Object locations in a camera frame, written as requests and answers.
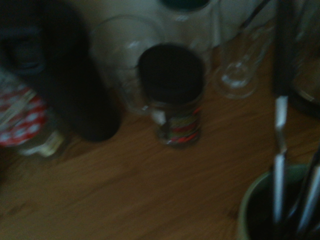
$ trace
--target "glass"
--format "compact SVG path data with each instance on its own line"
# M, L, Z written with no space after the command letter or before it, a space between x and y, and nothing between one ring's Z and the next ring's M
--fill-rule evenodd
M248 24L264 0L219 2L221 66L213 75L215 89L231 99L250 96L258 86L257 68L274 39L275 0L271 0Z
M115 87L130 112L147 115L137 66L145 50L165 41L161 29L147 18L120 15L100 23L91 37L91 53L106 85Z
M213 4L209 2L192 11L175 10L158 0L159 14L167 41L187 46L205 65L207 75L212 68Z

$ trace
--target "black thermos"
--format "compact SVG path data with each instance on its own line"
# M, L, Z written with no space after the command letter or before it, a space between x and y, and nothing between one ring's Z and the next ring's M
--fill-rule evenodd
M89 57L85 25L67 3L1 0L0 65L86 140L104 141L117 132L119 112Z

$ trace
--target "jar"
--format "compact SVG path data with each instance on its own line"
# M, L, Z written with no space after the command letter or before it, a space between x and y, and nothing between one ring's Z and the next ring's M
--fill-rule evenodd
M158 0L159 15L170 43L185 45L212 68L213 3L210 0Z
M9 78L0 79L0 146L33 159L60 156L68 128L33 90Z
M201 60L182 46L160 44L141 55L138 70L159 140L177 147L197 141L204 90Z

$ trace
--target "kitchen counter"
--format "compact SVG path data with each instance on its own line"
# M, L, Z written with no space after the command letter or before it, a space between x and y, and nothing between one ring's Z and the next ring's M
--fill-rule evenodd
M75 137L53 161L1 152L0 239L235 240L242 197L276 152L271 60L248 98L208 86L189 148L161 145L148 117L126 113L110 140ZM290 163L306 163L320 122L289 107L285 134Z

